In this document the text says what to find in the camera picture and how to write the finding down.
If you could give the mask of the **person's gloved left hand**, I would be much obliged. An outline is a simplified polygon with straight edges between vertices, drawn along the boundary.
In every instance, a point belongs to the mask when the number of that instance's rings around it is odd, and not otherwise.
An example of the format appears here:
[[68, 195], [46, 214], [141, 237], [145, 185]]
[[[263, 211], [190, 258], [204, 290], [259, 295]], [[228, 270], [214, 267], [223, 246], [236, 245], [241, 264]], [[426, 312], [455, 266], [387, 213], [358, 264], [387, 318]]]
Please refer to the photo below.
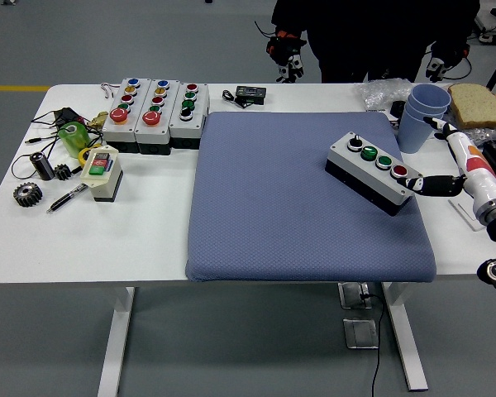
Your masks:
[[446, 72], [467, 58], [469, 53], [470, 45], [465, 41], [434, 42], [431, 46], [432, 55], [427, 64], [426, 77], [433, 83], [442, 81]]

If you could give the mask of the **person's gloved right hand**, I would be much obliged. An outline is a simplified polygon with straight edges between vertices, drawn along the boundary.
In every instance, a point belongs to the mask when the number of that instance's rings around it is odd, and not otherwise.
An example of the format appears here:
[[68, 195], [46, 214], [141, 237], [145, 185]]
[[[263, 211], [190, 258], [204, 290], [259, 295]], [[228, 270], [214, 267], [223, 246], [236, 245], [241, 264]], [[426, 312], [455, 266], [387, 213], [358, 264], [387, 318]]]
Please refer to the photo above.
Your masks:
[[307, 42], [286, 31], [276, 31], [266, 45], [266, 52], [277, 64], [277, 83], [293, 84], [304, 75], [301, 49]]

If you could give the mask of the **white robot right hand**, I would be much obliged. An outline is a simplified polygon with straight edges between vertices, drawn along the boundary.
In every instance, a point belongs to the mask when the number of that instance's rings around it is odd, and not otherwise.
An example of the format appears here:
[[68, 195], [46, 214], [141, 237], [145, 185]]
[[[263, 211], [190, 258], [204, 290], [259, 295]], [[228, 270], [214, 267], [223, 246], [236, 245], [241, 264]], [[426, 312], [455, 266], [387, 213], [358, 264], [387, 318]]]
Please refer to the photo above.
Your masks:
[[455, 197], [464, 190], [473, 198], [477, 215], [495, 209], [496, 174], [472, 140], [449, 122], [434, 117], [424, 117], [423, 121], [442, 132], [460, 175], [398, 177], [396, 181], [416, 194], [430, 197]]

